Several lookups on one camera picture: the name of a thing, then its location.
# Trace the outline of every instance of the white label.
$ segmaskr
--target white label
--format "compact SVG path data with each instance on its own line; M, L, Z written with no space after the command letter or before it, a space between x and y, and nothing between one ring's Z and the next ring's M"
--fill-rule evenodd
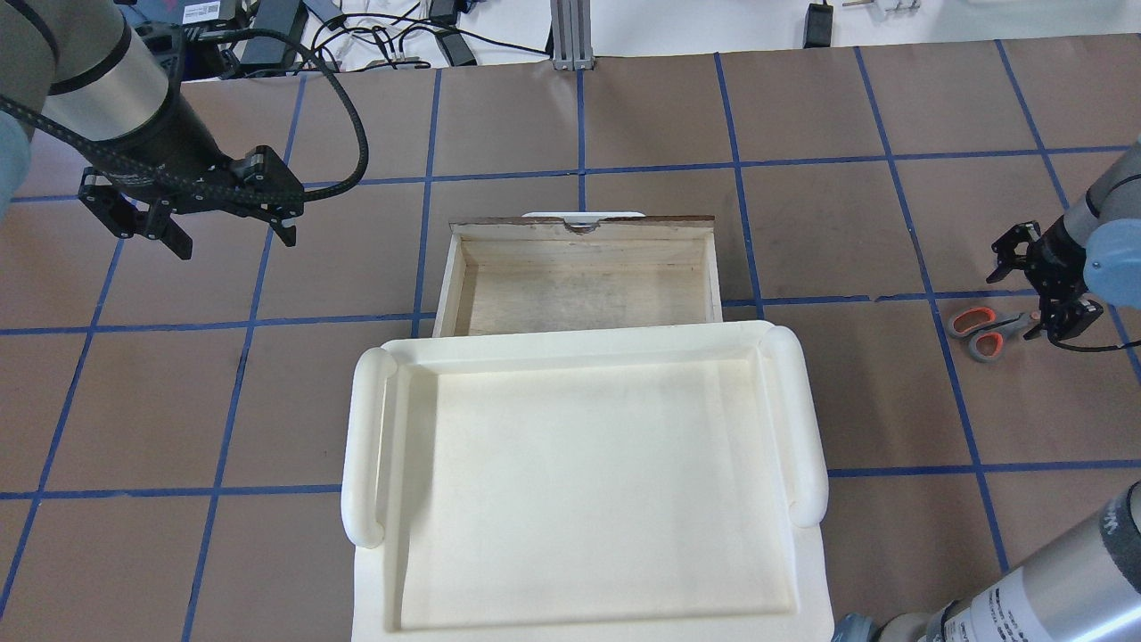
M201 2L187 5L183 9L183 24L204 23L218 19L221 15L221 2Z
M1054 642L1026 599L1021 568L971 600L942 635L946 642Z

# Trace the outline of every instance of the metal post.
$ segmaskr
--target metal post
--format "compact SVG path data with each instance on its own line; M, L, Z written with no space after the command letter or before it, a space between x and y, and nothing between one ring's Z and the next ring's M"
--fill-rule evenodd
M590 47L590 0L551 0L551 36L555 68L594 68Z

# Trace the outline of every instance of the wooden drawer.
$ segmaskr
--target wooden drawer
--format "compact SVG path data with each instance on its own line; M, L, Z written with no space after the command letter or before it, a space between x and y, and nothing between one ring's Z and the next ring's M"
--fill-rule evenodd
M721 320L713 217L618 216L454 222L432 336Z

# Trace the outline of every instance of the open box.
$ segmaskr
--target open box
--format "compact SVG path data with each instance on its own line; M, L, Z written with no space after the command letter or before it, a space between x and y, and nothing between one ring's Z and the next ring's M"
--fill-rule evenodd
M341 501L358 642L832 634L804 360L764 320L370 350Z
M541 212L452 225L432 336L717 320L712 217Z

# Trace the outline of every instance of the scissors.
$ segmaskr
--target scissors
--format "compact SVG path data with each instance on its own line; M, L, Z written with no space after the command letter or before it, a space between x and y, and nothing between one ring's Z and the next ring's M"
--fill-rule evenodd
M982 364L998 361L1006 340L1037 324L1039 312L1001 312L980 304L947 318L947 334L966 343L966 353Z

